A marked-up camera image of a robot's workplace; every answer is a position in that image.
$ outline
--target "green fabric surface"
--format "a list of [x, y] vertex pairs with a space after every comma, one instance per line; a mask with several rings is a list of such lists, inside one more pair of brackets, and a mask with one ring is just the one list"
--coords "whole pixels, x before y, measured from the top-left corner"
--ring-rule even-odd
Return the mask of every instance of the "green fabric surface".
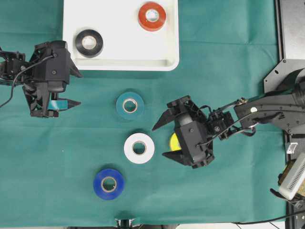
[[[285, 214], [285, 202], [269, 191], [277, 189], [285, 166], [280, 130], [262, 125], [251, 138], [217, 139], [216, 159], [196, 170], [162, 156], [173, 124], [151, 131], [166, 103], [184, 95], [217, 108], [262, 93], [262, 80], [278, 60], [274, 11], [273, 0], [179, 0], [180, 64], [174, 71], [82, 71], [84, 78], [72, 77], [61, 95], [82, 104], [59, 118], [30, 117], [17, 87], [0, 109], [0, 227], [108, 226], [115, 218], [252, 221]], [[2, 0], [0, 46], [29, 59], [35, 44], [61, 39], [62, 12], [63, 0]], [[0, 89], [3, 101], [9, 90]], [[128, 90], [145, 102], [135, 121], [115, 110]], [[155, 143], [154, 157], [143, 165], [123, 153], [135, 132]], [[126, 181], [113, 201], [99, 199], [92, 188], [95, 174], [108, 167]]]

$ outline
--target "screw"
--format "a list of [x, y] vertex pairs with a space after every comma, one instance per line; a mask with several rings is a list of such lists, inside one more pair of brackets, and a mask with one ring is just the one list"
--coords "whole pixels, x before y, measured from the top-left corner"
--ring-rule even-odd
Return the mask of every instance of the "screw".
[[219, 132], [219, 131], [220, 131], [219, 126], [215, 126], [215, 127], [214, 127], [214, 130], [215, 130], [216, 132]]

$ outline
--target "white tape roll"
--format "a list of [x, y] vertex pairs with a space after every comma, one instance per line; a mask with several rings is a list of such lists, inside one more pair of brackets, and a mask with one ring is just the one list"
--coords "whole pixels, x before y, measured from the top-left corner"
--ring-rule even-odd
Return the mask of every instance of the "white tape roll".
[[[142, 143], [145, 147], [144, 152], [142, 154], [137, 154], [134, 151], [134, 145], [136, 143]], [[136, 133], [127, 138], [124, 144], [124, 153], [125, 156], [131, 162], [135, 164], [144, 164], [148, 162], [154, 154], [154, 143], [153, 140], [141, 133]]]

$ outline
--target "cable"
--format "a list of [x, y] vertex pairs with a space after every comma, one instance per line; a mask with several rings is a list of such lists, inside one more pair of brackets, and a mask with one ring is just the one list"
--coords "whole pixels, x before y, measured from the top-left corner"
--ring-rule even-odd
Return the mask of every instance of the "cable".
[[288, 214], [288, 215], [285, 215], [285, 216], [277, 217], [277, 218], [274, 218], [274, 219], [267, 219], [267, 220], [262, 220], [262, 221], [246, 222], [246, 223], [237, 222], [236, 224], [249, 225], [249, 224], [258, 224], [258, 223], [269, 223], [269, 222], [277, 221], [279, 219], [289, 218], [289, 217], [292, 217], [292, 216], [295, 216], [295, 215], [298, 215], [298, 214], [301, 214], [301, 213], [305, 213], [305, 210], [297, 211], [297, 212], [294, 212], [294, 213], [291, 213], [291, 214]]
[[[289, 110], [263, 110], [264, 112], [293, 112], [293, 113], [305, 113], [305, 111], [289, 111]], [[233, 124], [229, 125], [227, 128], [225, 128], [222, 132], [220, 132], [219, 134], [215, 135], [214, 137], [212, 137], [209, 141], [205, 142], [205, 143], [199, 143], [198, 146], [204, 146], [207, 144], [210, 144], [212, 141], [214, 141], [217, 137], [219, 137], [220, 135], [222, 135], [223, 133], [227, 132], [231, 127], [233, 127], [236, 123], [244, 120], [245, 118], [251, 116], [252, 114], [255, 114], [257, 112], [261, 112], [261, 111], [255, 111], [249, 114], [246, 114], [244, 117], [241, 117], [240, 119], [238, 119], [237, 121], [235, 121]]]
[[9, 99], [8, 99], [6, 102], [4, 102], [3, 104], [1, 104], [1, 105], [0, 105], [0, 108], [3, 107], [4, 105], [6, 105], [7, 103], [9, 103], [9, 101], [11, 101], [11, 99], [13, 98], [15, 83], [16, 83], [18, 77], [19, 77], [22, 73], [26, 72], [27, 70], [31, 69], [32, 67], [35, 67], [35, 66], [38, 65], [38, 64], [41, 64], [42, 62], [44, 62], [44, 61], [46, 61], [47, 59], [50, 59], [50, 58], [52, 58], [52, 57], [54, 57], [54, 56], [53, 56], [53, 55], [52, 55], [52, 56], [47, 56], [47, 57], [43, 58], [41, 61], [39, 61], [39, 62], [37, 62], [37, 63], [34, 63], [34, 64], [32, 64], [31, 66], [29, 66], [29, 67], [23, 69], [21, 72], [19, 72], [19, 73], [15, 76], [15, 78], [14, 78], [14, 80], [13, 80], [13, 83], [12, 83], [12, 85], [11, 85], [11, 90], [10, 90], [10, 97], [9, 97]]
[[216, 139], [217, 137], [219, 137], [220, 135], [222, 135], [223, 133], [227, 132], [232, 126], [234, 126], [236, 123], [244, 120], [245, 118], [255, 114], [256, 112], [253, 112], [253, 113], [249, 113], [249, 114], [246, 114], [244, 117], [238, 119], [237, 121], [235, 121], [233, 124], [229, 125], [227, 128], [225, 128], [222, 132], [220, 132], [219, 134], [215, 135], [214, 137], [212, 137], [209, 141], [205, 142], [205, 143], [199, 143], [198, 146], [204, 146], [204, 145], [207, 145], [207, 144], [210, 144], [212, 141], [214, 141], [214, 139]]
[[275, 228], [280, 229], [279, 227], [277, 227], [276, 225], [274, 225], [272, 222], [269, 222], [271, 225], [273, 225]]

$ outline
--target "teal tape strip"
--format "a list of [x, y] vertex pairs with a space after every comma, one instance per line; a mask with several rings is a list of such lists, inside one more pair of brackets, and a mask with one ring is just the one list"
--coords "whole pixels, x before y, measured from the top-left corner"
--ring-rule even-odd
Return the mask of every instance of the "teal tape strip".
[[50, 100], [48, 110], [67, 110], [68, 109], [68, 101], [67, 100]]
[[[128, 112], [124, 109], [124, 103], [126, 101], [135, 101], [136, 102], [136, 110], [133, 112]], [[138, 118], [144, 112], [144, 101], [137, 93], [134, 92], [125, 92], [120, 95], [120, 97], [116, 101], [116, 110], [118, 114], [127, 120], [134, 120]]]

